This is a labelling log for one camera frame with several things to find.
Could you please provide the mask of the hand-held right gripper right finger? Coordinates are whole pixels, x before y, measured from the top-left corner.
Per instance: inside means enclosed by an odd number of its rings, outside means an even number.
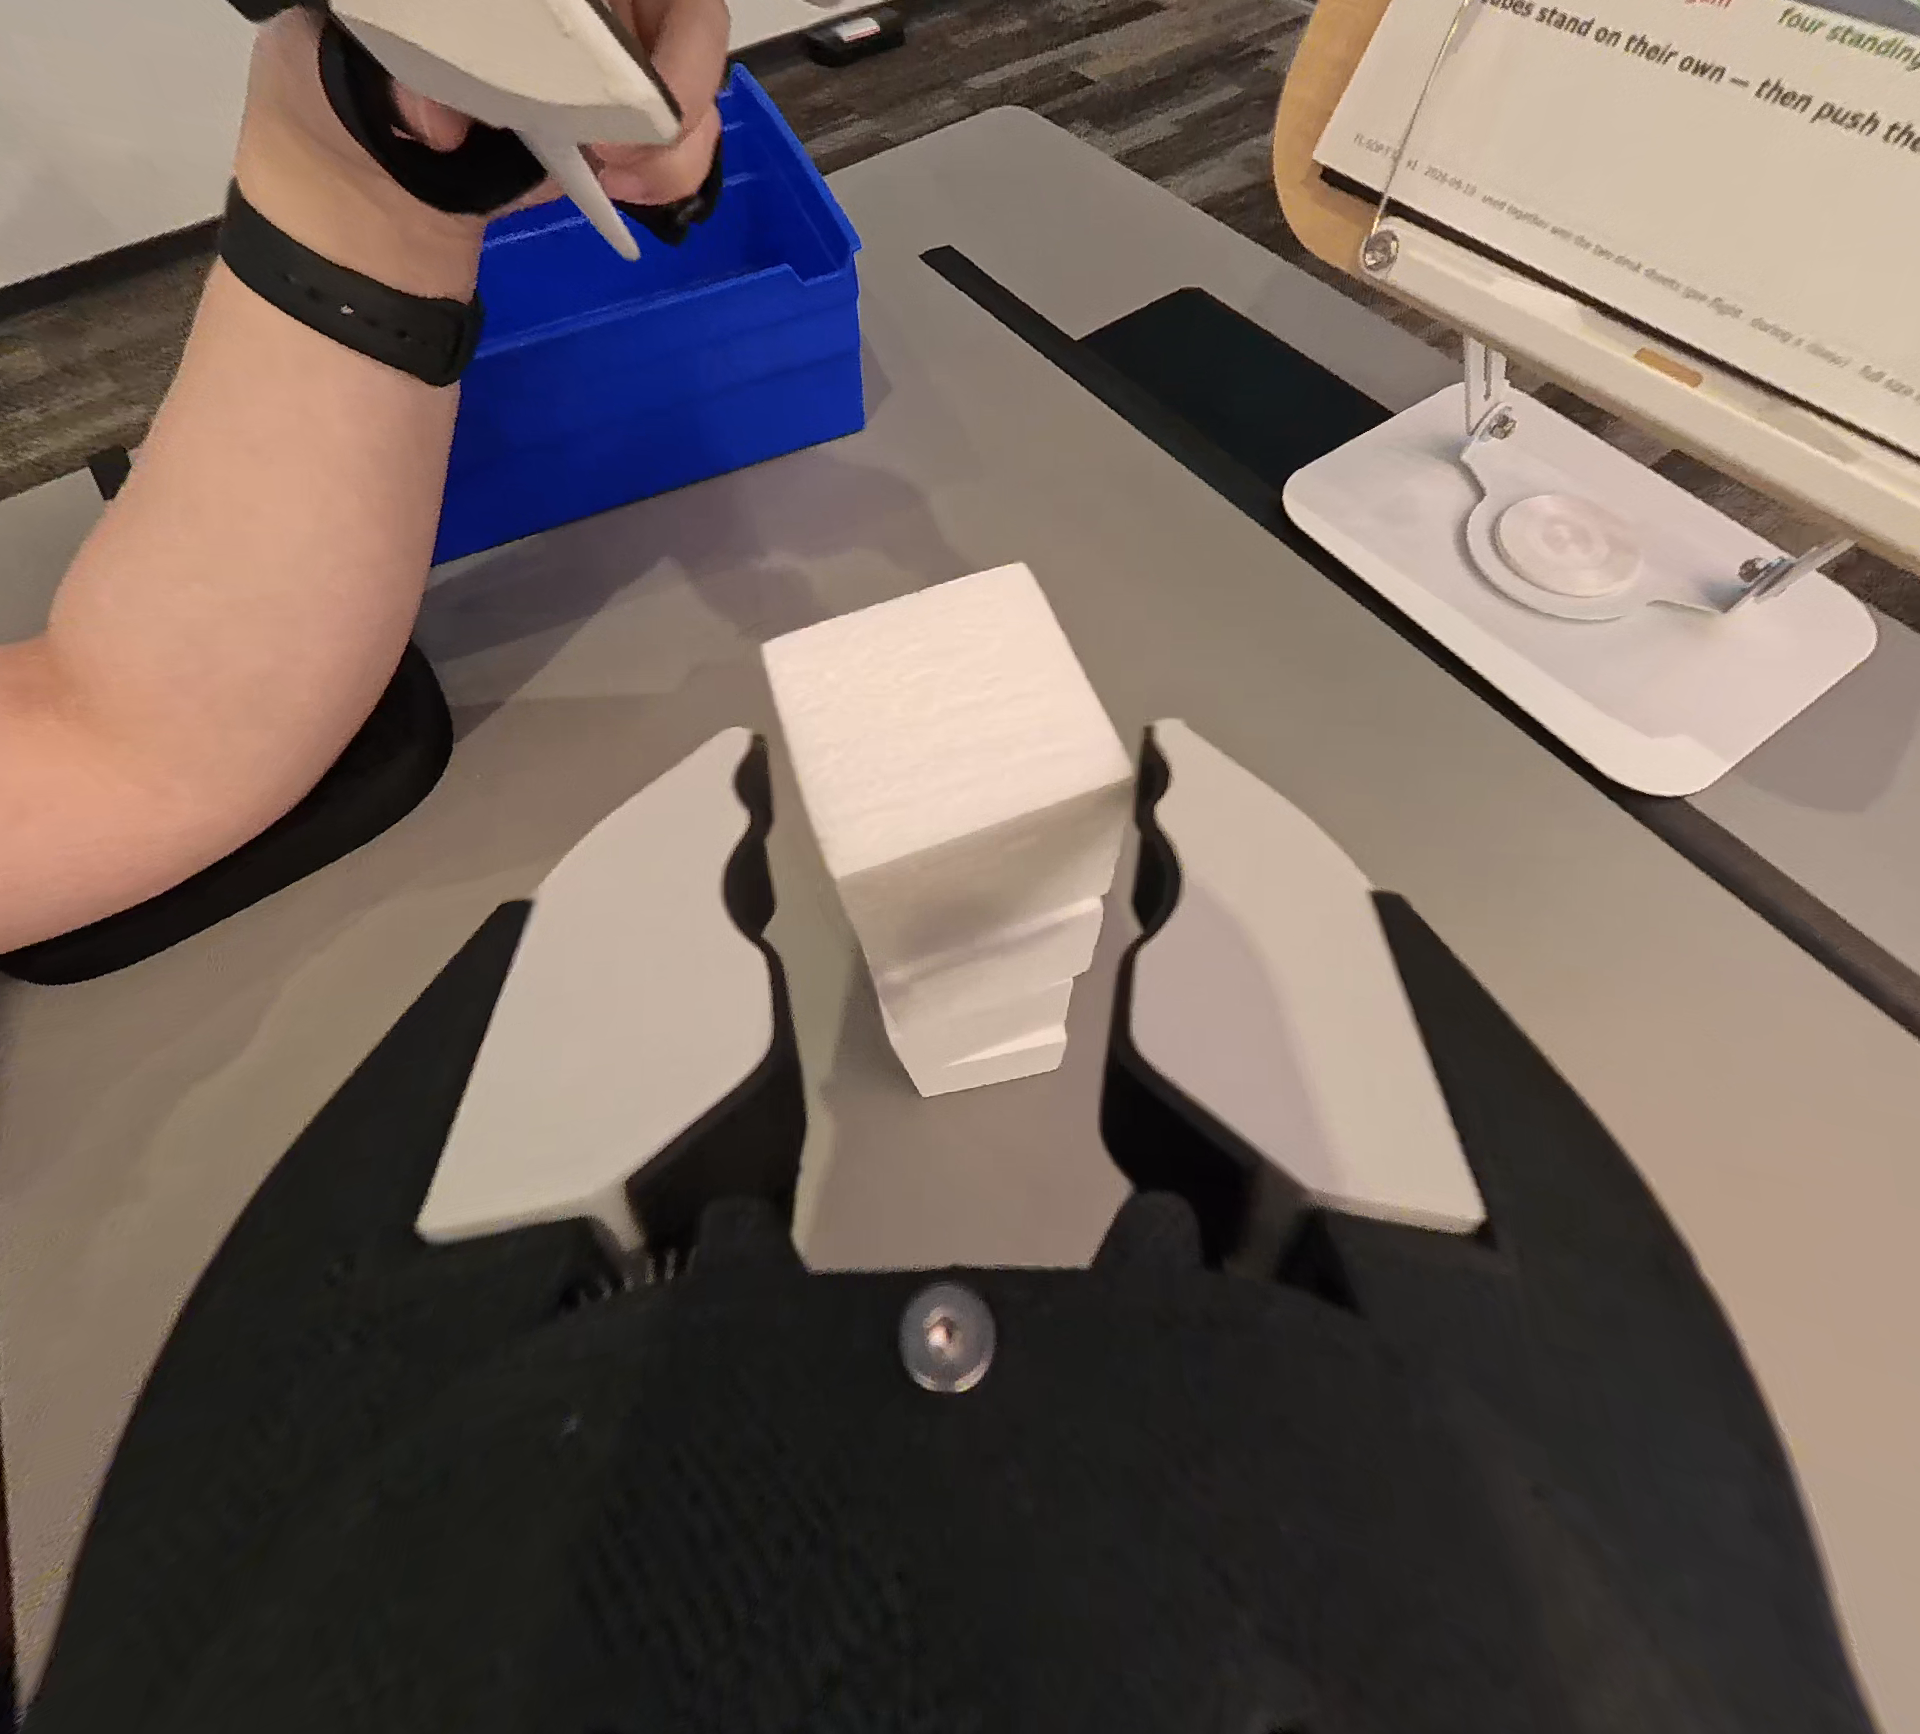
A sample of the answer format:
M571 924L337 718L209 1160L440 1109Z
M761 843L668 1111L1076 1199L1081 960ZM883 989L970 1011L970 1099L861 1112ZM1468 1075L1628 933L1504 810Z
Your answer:
M1126 1182L1192 1212L1210 1269L1279 1269L1318 1215L1484 1231L1358 863L1184 721L1141 739L1135 829L1098 1114Z

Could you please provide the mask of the black wristband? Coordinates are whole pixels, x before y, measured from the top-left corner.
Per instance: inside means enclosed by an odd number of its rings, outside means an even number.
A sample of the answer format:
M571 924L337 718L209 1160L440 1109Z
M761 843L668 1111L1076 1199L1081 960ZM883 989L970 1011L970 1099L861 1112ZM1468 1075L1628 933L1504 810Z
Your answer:
M427 388L458 386L471 366L486 307L388 286L286 235L229 181L218 231L228 273L286 320Z

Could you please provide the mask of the white hard foam cube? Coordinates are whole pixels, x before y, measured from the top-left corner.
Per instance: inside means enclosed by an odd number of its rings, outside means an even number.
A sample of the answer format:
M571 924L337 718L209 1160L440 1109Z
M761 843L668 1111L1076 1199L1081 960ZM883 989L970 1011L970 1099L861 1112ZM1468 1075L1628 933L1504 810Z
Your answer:
M1135 764L1024 565L759 657L827 878L883 967L1105 897Z
M869 910L849 910L848 923L883 1001L970 1011L1086 975L1105 907L1105 893L1089 893L987 931L933 939Z
M880 1020L903 1063L923 1070L945 1069L1064 1033L1074 986L1076 978L1055 978L1032 993L957 1012L900 1012L882 1001Z
M921 1099L943 1099L1054 1073L1065 1054L1065 1027L1044 1027L950 1060L900 1056Z

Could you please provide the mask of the person's left forearm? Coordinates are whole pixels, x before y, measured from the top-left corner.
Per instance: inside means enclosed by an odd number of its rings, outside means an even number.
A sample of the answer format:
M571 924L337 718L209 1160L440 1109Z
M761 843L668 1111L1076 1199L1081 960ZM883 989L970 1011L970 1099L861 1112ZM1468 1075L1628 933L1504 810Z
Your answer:
M4 647L4 951L154 901L320 784L412 638L458 404L209 271L127 480Z

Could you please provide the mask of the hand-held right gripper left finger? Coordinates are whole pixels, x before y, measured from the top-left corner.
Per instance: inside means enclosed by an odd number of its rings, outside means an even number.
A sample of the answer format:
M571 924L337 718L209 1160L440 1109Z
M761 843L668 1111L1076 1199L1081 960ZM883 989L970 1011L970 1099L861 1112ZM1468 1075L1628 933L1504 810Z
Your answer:
M715 1202L795 1228L805 1096L776 910L765 739L725 729L540 883L440 1160L420 1242L581 1224L678 1267Z

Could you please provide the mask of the blue plastic bin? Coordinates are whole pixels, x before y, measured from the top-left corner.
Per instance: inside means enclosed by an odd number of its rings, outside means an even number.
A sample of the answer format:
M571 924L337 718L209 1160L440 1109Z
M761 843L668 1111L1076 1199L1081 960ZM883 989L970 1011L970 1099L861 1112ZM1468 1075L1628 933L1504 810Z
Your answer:
M718 97L721 195L618 259L563 200L494 220L433 567L866 427L857 235L759 82Z

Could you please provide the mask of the white and wooden document stand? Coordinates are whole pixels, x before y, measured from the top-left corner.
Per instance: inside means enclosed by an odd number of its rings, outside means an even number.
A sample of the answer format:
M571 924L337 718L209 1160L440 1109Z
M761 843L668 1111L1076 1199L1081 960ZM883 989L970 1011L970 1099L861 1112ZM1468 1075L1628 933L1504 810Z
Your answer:
M1272 168L1308 252L1452 329L1459 378L1293 472L1284 516L1600 777L1714 787L1859 668L1821 571L1915 568L1915 454L1593 307L1377 192L1318 141L1389 0L1318 0Z

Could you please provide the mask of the black floor box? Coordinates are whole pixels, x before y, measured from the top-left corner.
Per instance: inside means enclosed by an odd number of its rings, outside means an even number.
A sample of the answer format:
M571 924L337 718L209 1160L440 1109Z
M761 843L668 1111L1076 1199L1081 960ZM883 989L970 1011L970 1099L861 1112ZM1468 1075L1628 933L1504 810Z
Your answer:
M809 25L799 36L799 49L812 65L842 70L897 50L906 42L906 28L900 8L875 4Z

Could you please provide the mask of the person's left hand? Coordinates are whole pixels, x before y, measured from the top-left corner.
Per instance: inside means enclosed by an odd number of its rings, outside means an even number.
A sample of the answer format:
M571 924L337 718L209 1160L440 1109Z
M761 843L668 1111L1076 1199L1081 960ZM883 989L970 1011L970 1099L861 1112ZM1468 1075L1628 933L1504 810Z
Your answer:
M598 143L587 161L615 202L669 206L706 181L728 74L724 0L606 0L682 112L672 147ZM289 11L251 42L232 176L251 211L313 255L418 297L473 291L484 220L430 211L348 135L320 77L321 21Z

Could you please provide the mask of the printed instruction sheet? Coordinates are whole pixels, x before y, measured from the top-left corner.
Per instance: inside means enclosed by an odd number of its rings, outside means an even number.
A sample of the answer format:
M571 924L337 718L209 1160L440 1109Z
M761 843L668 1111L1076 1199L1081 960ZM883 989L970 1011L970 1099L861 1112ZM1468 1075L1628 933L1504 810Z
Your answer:
M1389 0L1314 159L1915 457L1915 0Z

